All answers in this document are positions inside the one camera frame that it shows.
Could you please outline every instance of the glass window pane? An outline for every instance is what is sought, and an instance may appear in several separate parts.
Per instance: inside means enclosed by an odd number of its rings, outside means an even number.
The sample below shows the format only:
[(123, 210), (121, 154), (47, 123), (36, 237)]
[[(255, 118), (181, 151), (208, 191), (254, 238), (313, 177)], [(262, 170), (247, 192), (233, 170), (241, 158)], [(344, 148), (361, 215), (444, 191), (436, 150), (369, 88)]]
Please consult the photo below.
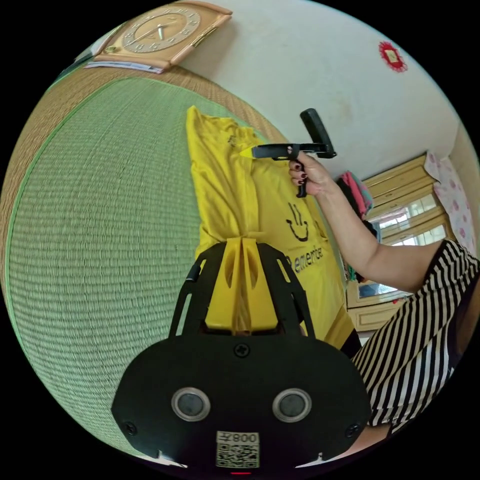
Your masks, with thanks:
[(391, 286), (382, 285), (380, 283), (371, 283), (370, 285), (358, 286), (358, 297), (365, 299), (368, 297), (375, 297), (377, 295), (388, 294), (396, 291), (397, 289)]

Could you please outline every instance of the striped shirt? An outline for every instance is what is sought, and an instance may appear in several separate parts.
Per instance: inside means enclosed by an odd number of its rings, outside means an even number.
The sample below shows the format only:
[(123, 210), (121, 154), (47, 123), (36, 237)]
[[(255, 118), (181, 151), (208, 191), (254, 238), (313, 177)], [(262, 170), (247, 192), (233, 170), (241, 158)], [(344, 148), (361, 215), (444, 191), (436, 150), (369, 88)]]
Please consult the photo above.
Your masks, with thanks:
[(389, 424), (389, 434), (396, 433), (452, 376), (459, 360), (457, 314), (470, 301), (479, 272), (478, 259), (444, 240), (422, 288), (353, 357), (370, 397), (370, 426)]

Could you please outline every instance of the red decoration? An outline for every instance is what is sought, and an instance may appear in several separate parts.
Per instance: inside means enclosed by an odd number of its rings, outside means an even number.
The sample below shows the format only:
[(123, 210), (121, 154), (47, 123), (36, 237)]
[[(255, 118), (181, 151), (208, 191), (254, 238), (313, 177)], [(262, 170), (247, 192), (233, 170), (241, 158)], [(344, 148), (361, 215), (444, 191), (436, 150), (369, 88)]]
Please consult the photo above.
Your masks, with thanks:
[(395, 72), (401, 73), (408, 69), (399, 51), (390, 42), (381, 41), (378, 50), (385, 63)]

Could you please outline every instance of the yellow t-shirt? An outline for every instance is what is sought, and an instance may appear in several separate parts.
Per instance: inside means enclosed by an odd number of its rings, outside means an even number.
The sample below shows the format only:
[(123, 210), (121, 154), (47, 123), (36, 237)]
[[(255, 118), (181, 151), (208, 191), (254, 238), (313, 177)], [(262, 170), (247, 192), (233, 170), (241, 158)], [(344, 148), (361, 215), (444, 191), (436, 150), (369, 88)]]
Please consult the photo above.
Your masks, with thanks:
[(240, 156), (262, 143), (254, 130), (195, 106), (187, 111), (186, 132), (201, 218), (195, 258), (237, 237), (281, 251), (306, 292), (315, 337), (341, 348), (354, 328), (342, 273), (315, 201), (297, 198), (288, 162)]

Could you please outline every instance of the yellow plastic part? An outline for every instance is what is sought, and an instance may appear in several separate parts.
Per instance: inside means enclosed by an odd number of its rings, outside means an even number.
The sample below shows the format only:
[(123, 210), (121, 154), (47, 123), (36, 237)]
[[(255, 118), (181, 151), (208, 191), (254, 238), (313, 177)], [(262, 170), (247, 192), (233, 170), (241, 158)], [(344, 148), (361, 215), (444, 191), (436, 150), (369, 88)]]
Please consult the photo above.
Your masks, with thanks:
[[(242, 307), (246, 307), (243, 309), (248, 313), (248, 325), (239, 325)], [(211, 330), (230, 331), (232, 335), (277, 327), (277, 316), (254, 238), (227, 240), (205, 323)]]

